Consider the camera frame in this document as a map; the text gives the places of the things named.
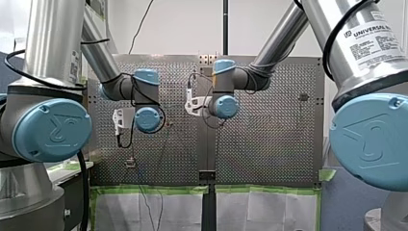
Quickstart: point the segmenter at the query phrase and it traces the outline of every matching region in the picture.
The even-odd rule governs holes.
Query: white plastic sheet
[[[161,231],[201,231],[204,188],[143,187],[142,189],[146,202],[138,188],[94,189],[92,191],[92,230],[158,230],[160,220]],[[161,213],[162,196],[163,212]]]
[[[217,231],[318,231],[319,191],[268,187],[217,190]]]

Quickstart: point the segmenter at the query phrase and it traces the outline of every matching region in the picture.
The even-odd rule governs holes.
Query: metal plate
[[[160,103],[171,125],[155,135],[145,135],[135,129],[134,148],[118,148],[112,115],[114,109],[131,105],[102,99],[97,92],[97,82],[90,80],[89,108],[92,118],[97,119],[94,124],[101,158],[92,174],[92,184],[197,185],[197,122],[185,112],[184,104],[188,77],[198,69],[198,57],[123,55],[115,59],[123,72],[133,73],[141,67],[158,70]],[[124,144],[129,139],[129,134],[122,137]],[[124,165],[132,152],[139,164],[139,179],[136,169],[126,169]]]
[[[240,112],[217,133],[217,183],[313,187],[321,168],[323,81],[319,59],[288,58],[268,90],[237,91]]]
[[[253,57],[228,58],[239,64],[253,61]],[[122,71],[138,67],[159,71],[160,102],[172,125],[156,135],[135,132],[138,179],[135,169],[124,166],[133,150],[117,148],[112,122],[114,109],[130,104],[101,99],[92,74],[89,111],[96,129],[89,146],[100,153],[92,184],[198,185],[198,171],[203,169],[217,171],[217,184],[313,187],[319,180],[324,102],[319,59],[288,58],[279,65],[269,90],[255,95],[237,91],[239,114],[216,132],[184,110],[189,75],[209,61],[205,64],[195,56],[120,55],[115,59]],[[202,84],[194,88],[206,91]],[[309,96],[307,101],[298,99],[302,93]],[[123,142],[128,140],[128,135],[123,136]]]

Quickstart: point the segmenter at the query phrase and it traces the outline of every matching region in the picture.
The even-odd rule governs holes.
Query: silver arm segment
[[[84,41],[103,39],[88,10],[85,10],[82,38]],[[114,101],[132,98],[132,81],[123,76],[105,42],[83,45],[82,52],[103,86],[103,92]]]
[[[265,71],[272,71],[291,53],[308,26],[306,13],[295,3],[291,3],[252,64],[260,68],[265,66]]]

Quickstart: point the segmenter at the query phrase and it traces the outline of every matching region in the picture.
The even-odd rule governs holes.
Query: metal pole
[[[228,55],[228,1],[229,0],[223,0],[224,1],[224,17],[223,17],[223,55]]]
[[[289,55],[294,44],[308,25],[308,19],[304,11],[295,3],[291,3],[253,65],[267,65],[266,70],[272,70],[274,68],[273,64],[278,64]]]

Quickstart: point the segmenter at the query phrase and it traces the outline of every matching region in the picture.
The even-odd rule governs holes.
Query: bolt
[[[71,211],[70,210],[64,210],[64,219],[68,219],[71,217]]]

